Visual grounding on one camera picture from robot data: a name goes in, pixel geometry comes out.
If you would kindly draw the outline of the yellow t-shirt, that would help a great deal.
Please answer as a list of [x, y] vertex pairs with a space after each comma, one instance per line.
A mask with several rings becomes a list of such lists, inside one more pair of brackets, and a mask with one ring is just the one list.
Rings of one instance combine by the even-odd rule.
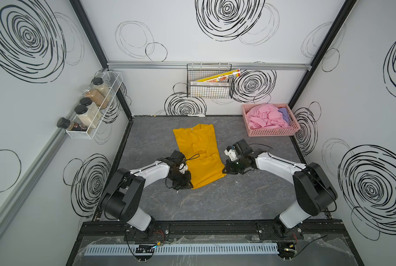
[[187, 158], [186, 165], [191, 173], [194, 189], [209, 185], [226, 176], [222, 172], [215, 129], [212, 124], [198, 124], [194, 127], [174, 129], [178, 148]]

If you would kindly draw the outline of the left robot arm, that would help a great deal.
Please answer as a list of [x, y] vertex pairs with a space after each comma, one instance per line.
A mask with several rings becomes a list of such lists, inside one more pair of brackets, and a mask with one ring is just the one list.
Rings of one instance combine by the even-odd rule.
[[128, 224], [141, 232], [153, 227], [154, 219], [140, 207], [145, 188], [158, 180], [169, 180], [173, 190], [192, 189], [192, 176], [184, 154], [175, 150], [171, 156], [136, 169], [118, 169], [106, 185], [99, 199], [102, 214]]

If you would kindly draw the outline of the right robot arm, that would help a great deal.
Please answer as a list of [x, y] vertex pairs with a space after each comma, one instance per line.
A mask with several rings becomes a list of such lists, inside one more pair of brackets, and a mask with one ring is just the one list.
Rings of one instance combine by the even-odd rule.
[[310, 217], [319, 215], [331, 204], [336, 204], [338, 194], [319, 164], [301, 164], [277, 157], [261, 149], [254, 150], [240, 140], [224, 150], [229, 158], [222, 170], [228, 175], [244, 175], [261, 170], [274, 174], [294, 186], [296, 200], [278, 215], [272, 232], [278, 239], [293, 235], [293, 228]]

